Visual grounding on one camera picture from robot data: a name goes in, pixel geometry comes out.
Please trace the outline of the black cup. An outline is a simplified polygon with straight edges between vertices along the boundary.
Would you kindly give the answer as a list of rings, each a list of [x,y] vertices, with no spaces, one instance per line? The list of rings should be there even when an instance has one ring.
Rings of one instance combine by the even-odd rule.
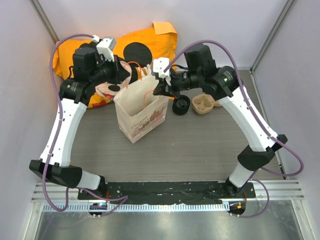
[[[185,115],[191,105],[191,100],[186,95],[181,95],[179,98],[175,98],[172,104],[172,111],[178,115]]]

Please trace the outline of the paper takeout bag orange handles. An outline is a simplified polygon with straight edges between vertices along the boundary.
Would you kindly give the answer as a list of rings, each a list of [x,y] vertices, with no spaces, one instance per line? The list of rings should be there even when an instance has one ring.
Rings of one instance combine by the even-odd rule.
[[[157,84],[153,75],[127,82],[113,99],[119,129],[131,143],[165,121],[169,97],[153,95]]]

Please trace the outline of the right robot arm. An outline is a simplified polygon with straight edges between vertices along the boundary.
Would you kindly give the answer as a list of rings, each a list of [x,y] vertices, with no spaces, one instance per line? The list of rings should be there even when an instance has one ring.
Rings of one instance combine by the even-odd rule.
[[[288,139],[273,131],[249,99],[246,88],[230,66],[217,67],[210,48],[197,44],[184,52],[187,67],[166,70],[170,60],[154,59],[152,75],[159,81],[153,94],[180,98],[181,91],[202,89],[227,110],[245,135],[248,146],[237,156],[238,164],[224,184],[224,193],[236,198],[258,169],[268,164]]]

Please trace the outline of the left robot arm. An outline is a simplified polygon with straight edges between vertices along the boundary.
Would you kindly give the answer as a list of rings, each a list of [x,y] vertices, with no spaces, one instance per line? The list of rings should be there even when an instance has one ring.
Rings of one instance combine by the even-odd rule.
[[[31,160],[29,169],[46,182],[70,189],[88,189],[93,198],[100,200],[107,193],[103,176],[72,166],[71,150],[75,135],[96,86],[109,83],[119,85],[130,76],[117,55],[108,47],[80,47],[72,56],[73,76],[61,85],[56,119],[39,160]]]

